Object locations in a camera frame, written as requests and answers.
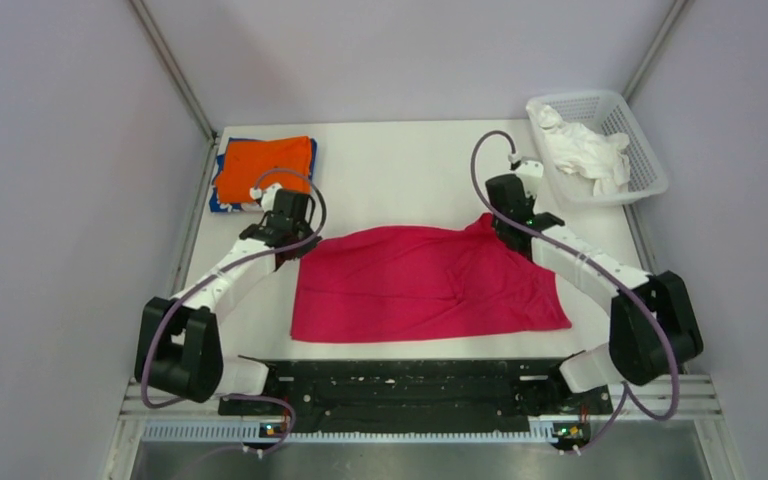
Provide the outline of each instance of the plastic basket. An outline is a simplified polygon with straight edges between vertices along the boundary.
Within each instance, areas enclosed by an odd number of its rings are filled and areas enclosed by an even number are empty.
[[[568,175],[557,168],[546,148],[543,130],[531,122],[531,131],[537,151],[546,165],[545,175],[558,200],[573,207],[626,205],[641,198],[664,193],[669,186],[664,169],[658,163],[652,147],[643,135],[640,125],[628,108],[625,99],[610,91],[589,91],[544,95],[529,100],[549,105],[567,122],[581,122],[596,133],[610,135],[623,132],[629,145],[625,153],[631,167],[628,192],[614,195],[593,195],[593,180],[580,175]]]

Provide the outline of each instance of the gray wall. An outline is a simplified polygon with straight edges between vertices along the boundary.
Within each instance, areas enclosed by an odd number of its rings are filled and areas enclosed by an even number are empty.
[[[768,2],[701,0],[634,102],[672,174],[646,202],[689,284],[750,478],[768,478]]]
[[[125,1],[0,1],[0,479],[98,475],[203,154]]]
[[[517,118],[622,90],[669,0],[147,0],[213,125]]]

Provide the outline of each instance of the orange cloth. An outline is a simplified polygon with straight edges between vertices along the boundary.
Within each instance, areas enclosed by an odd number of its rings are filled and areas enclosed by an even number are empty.
[[[310,137],[293,137],[268,142],[231,142],[225,151],[225,166],[213,182],[221,203],[252,203],[249,189],[267,170],[289,168],[310,177]],[[286,173],[269,175],[260,185],[280,183],[289,190],[310,193],[302,179]]]

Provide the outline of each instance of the red cloth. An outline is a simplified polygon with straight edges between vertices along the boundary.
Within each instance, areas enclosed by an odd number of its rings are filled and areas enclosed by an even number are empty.
[[[393,342],[570,328],[555,274],[496,238],[492,216],[462,231],[380,227],[302,257],[291,335]]]

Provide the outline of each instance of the white cloth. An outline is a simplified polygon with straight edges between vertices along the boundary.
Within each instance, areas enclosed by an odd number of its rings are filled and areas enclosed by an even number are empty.
[[[555,167],[566,174],[594,180],[593,195],[628,191],[628,135],[605,137],[578,122],[567,123],[554,108],[539,102],[526,107],[532,122],[543,130]]]

